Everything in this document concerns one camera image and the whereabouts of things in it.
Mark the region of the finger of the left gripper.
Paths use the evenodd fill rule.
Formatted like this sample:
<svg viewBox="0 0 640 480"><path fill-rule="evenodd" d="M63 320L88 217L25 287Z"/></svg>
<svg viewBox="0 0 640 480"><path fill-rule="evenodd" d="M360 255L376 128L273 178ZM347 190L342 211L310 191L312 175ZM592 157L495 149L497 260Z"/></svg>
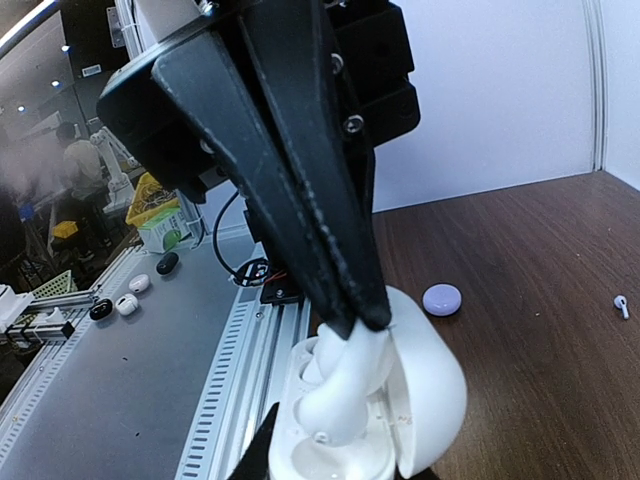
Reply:
<svg viewBox="0 0 640 480"><path fill-rule="evenodd" d="M152 78L249 201L313 306L343 339L356 315L311 210L221 38L202 31L158 57Z"/></svg>
<svg viewBox="0 0 640 480"><path fill-rule="evenodd" d="M343 150L332 69L334 34L320 1L259 1L241 16L251 60L284 148L285 190L267 213L270 236L293 278L336 330L391 321L370 212ZM292 212L285 213L286 206Z"/></svg>

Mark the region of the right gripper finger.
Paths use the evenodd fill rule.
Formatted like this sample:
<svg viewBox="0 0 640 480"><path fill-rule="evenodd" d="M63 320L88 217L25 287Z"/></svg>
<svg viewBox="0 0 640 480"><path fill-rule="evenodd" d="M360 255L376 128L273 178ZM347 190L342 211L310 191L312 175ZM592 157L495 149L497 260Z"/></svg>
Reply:
<svg viewBox="0 0 640 480"><path fill-rule="evenodd" d="M269 478L269 449L280 403L274 403L232 472L232 480Z"/></svg>

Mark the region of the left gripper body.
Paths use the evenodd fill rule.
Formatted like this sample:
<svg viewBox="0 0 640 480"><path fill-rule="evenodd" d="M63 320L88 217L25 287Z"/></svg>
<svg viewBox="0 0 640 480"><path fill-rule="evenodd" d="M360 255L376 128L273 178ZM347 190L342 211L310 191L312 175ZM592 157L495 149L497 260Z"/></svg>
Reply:
<svg viewBox="0 0 640 480"><path fill-rule="evenodd" d="M192 202L202 203L208 191L228 181L221 157L202 147L193 128L185 123L152 78L163 55L198 34L216 33L224 42L234 67L260 112L267 108L257 68L245 44L241 25L264 30L270 64L291 82L288 102L295 105L308 85L294 77L294 39L285 36L287 25L300 26L297 1L215 1L199 19L174 28L160 42L131 60L109 79L98 103L104 125L134 158L164 187L178 189ZM318 1L336 82L336 101L343 119L359 115L362 133L370 145L354 146L344 135L344 159L356 192L365 197L373 185L373 149L413 130L420 121L415 87L409 81L414 61L399 6L390 1Z"/></svg>

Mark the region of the white clip earbud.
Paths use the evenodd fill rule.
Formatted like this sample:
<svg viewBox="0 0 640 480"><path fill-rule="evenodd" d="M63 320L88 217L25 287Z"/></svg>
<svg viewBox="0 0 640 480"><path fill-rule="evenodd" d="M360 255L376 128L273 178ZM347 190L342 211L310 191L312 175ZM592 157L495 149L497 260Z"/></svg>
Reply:
<svg viewBox="0 0 640 480"><path fill-rule="evenodd" d="M342 447L364 433L367 396L388 374L388 344L388 330L372 331L360 320L346 340L320 325L312 362L322 382L297 407L297 420L314 442Z"/></svg>

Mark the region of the white charging case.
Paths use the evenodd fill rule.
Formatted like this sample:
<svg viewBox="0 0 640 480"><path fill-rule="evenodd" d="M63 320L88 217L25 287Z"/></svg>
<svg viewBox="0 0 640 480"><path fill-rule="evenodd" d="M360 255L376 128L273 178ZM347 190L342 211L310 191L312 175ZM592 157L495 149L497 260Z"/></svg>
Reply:
<svg viewBox="0 0 640 480"><path fill-rule="evenodd" d="M289 356L269 449L270 478L409 479L454 442L467 408L462 368L410 296L395 287L388 287L387 296L388 374L367 396L364 433L346 446L329 447L314 442L297 420L299 401L322 382L312 362L317 333Z"/></svg>

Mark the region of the black case off table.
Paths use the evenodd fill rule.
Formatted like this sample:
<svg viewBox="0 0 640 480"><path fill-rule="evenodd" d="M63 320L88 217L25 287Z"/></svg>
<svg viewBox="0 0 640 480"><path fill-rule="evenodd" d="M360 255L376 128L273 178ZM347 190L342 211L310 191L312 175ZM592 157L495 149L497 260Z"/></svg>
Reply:
<svg viewBox="0 0 640 480"><path fill-rule="evenodd" d="M171 274L179 263L179 255L175 252L167 252L156 264L156 272L160 276Z"/></svg>
<svg viewBox="0 0 640 480"><path fill-rule="evenodd" d="M102 298L91 306L89 309L89 317L93 321L101 321L110 316L113 310L113 302L109 298Z"/></svg>

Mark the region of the white case off table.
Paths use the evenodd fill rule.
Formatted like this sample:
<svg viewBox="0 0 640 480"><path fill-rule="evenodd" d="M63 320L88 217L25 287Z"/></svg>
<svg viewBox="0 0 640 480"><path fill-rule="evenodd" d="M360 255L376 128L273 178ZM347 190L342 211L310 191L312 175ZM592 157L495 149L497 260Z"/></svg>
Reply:
<svg viewBox="0 0 640 480"><path fill-rule="evenodd" d="M126 293L114 303L114 306L121 316L126 317L139 308L139 301L134 294Z"/></svg>

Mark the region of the pink case off table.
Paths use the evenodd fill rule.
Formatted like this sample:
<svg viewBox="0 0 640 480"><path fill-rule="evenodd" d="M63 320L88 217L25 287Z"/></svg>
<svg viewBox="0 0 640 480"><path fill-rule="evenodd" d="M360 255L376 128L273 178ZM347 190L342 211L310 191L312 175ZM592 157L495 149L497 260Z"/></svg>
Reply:
<svg viewBox="0 0 640 480"><path fill-rule="evenodd" d="M147 274L139 274L133 277L128 288L133 293L141 293L147 290L150 286L150 277Z"/></svg>

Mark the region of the purple round charging case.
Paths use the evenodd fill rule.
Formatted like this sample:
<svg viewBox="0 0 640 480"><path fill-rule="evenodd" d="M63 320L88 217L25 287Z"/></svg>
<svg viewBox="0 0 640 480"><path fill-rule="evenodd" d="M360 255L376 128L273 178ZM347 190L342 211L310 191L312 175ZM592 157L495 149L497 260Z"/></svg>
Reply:
<svg viewBox="0 0 640 480"><path fill-rule="evenodd" d="M462 294L451 284L435 284L423 293L422 304L427 313L436 317L448 317L460 309Z"/></svg>

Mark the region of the yellow plastic bin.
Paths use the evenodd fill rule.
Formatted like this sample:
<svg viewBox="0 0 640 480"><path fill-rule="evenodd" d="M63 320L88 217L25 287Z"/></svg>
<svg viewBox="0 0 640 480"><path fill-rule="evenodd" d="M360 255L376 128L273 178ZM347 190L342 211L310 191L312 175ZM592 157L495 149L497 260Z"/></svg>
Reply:
<svg viewBox="0 0 640 480"><path fill-rule="evenodd" d="M149 172L141 175L125 223L139 228L163 211L180 206L174 190L165 189Z"/></svg>

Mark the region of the small white background robot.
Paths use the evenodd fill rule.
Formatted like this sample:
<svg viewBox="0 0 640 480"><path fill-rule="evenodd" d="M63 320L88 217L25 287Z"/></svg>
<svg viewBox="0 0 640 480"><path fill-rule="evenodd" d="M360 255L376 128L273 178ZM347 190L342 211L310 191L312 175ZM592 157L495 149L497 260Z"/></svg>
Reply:
<svg viewBox="0 0 640 480"><path fill-rule="evenodd" d="M133 168L138 167L139 163L106 126L92 134L90 141L102 156L109 174L109 203L103 208L103 212L107 215L115 214L126 209L135 194L131 180L122 170L118 157L122 157Z"/></svg>

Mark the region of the person in background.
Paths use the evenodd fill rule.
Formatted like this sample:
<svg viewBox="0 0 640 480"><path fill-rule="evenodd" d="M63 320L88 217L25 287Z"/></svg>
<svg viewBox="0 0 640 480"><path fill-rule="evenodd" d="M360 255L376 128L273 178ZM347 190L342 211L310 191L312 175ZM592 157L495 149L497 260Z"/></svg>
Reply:
<svg viewBox="0 0 640 480"><path fill-rule="evenodd" d="M101 247L111 242L96 215L98 194L104 187L101 156L89 141L76 136L71 122L62 122L56 129L62 153L63 181L69 193L60 204L60 219L88 226Z"/></svg>

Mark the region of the green white box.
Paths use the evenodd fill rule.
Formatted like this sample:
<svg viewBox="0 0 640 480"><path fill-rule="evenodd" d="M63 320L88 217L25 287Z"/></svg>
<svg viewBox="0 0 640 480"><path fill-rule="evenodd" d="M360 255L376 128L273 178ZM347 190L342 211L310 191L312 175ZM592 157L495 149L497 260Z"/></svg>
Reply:
<svg viewBox="0 0 640 480"><path fill-rule="evenodd" d="M163 210L138 228L144 248L151 253L165 253L191 232L180 208Z"/></svg>

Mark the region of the front aluminium rail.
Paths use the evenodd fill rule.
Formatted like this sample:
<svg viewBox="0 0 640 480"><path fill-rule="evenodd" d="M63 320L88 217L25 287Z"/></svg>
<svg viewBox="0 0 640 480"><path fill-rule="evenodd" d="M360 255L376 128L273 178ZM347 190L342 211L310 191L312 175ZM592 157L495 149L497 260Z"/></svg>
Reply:
<svg viewBox="0 0 640 480"><path fill-rule="evenodd" d="M303 299L272 306L258 290L236 294L211 362L175 477L226 479L273 404L292 348L308 336Z"/></svg>

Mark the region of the right aluminium frame post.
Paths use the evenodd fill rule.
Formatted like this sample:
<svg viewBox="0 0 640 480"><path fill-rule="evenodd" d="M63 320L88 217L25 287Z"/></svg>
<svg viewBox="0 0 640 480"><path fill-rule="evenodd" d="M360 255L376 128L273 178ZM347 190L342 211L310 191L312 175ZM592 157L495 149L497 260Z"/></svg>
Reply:
<svg viewBox="0 0 640 480"><path fill-rule="evenodd" d="M602 2L581 0L590 67L592 171L606 169L609 133L607 45Z"/></svg>

